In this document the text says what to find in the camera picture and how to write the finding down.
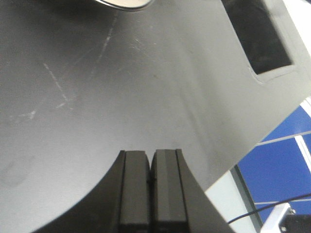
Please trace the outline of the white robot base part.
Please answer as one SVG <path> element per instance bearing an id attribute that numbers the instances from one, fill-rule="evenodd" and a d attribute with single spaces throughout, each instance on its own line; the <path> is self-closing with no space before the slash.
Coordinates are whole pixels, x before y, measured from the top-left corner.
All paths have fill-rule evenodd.
<path id="1" fill-rule="evenodd" d="M 276 205 L 262 226 L 260 233 L 281 233 L 280 224 L 285 216 L 290 214 L 295 214 L 295 210 L 291 208 L 289 203 Z"/>

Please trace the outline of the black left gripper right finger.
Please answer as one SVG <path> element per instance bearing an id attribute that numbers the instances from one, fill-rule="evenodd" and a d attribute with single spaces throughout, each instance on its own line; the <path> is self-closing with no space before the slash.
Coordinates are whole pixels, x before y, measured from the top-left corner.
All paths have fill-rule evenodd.
<path id="1" fill-rule="evenodd" d="M 153 232 L 233 232 L 194 178 L 180 149 L 156 150 L 151 174 Z"/>

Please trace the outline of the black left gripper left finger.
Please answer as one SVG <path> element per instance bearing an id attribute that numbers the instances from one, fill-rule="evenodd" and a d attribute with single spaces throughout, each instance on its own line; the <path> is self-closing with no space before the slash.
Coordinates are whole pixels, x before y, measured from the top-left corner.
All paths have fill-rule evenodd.
<path id="1" fill-rule="evenodd" d="M 149 233 L 150 167 L 144 151 L 120 151 L 99 183 L 38 233 Z"/>

